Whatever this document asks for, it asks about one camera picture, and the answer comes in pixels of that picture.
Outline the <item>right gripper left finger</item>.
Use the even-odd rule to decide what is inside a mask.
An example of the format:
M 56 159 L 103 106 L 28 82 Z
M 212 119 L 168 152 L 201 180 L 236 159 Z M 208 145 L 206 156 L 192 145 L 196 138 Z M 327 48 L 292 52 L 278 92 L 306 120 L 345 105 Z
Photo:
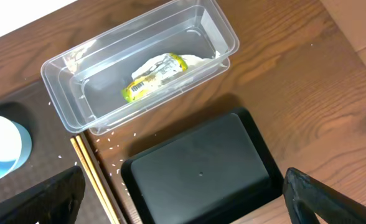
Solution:
M 0 203 L 0 224 L 71 224 L 77 220 L 85 178 L 73 166 Z

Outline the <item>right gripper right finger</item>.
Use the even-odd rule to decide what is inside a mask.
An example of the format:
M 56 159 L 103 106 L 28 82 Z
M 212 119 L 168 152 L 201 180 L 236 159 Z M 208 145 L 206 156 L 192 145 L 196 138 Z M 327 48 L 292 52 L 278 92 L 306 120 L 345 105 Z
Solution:
M 318 217 L 327 223 L 366 224 L 366 206 L 293 167 L 286 171 L 283 195 L 294 224 L 319 223 Z

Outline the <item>light blue saucer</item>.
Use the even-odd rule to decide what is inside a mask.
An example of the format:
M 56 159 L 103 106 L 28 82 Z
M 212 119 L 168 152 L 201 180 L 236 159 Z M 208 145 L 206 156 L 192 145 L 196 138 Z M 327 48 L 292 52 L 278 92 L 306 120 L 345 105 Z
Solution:
M 28 130 L 0 116 L 0 179 L 20 168 L 32 151 L 32 138 Z

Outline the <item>green yellow snack wrapper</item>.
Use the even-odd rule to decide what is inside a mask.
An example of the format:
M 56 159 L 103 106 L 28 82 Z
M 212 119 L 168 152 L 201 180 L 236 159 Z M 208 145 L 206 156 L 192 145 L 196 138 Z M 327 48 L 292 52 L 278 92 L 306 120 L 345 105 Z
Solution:
M 187 63 L 179 55 L 165 53 L 155 56 L 131 74 L 133 81 L 121 90 L 121 94 L 128 103 L 139 100 L 162 87 L 167 79 L 187 69 Z

